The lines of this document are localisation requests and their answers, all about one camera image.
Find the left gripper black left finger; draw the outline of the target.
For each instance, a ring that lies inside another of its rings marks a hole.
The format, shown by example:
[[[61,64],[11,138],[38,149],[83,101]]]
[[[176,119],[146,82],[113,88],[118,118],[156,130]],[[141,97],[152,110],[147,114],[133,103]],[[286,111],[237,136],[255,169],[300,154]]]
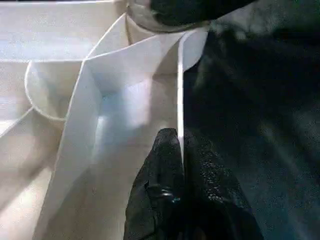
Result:
[[[179,240],[184,173],[174,128],[161,129],[140,168],[125,210],[125,240]]]

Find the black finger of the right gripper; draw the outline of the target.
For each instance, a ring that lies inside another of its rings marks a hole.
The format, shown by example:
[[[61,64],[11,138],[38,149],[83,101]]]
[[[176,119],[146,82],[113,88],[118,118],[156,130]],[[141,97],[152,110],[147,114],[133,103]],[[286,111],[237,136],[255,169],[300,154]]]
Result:
[[[152,0],[157,22],[170,27],[215,20],[251,4],[252,0]]]

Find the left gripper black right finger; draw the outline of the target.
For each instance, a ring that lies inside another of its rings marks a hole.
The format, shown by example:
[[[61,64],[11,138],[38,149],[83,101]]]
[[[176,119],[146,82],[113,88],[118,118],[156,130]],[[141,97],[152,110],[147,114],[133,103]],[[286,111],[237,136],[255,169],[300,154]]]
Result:
[[[238,179],[210,140],[184,133],[184,169],[192,225],[205,240],[262,240]]]

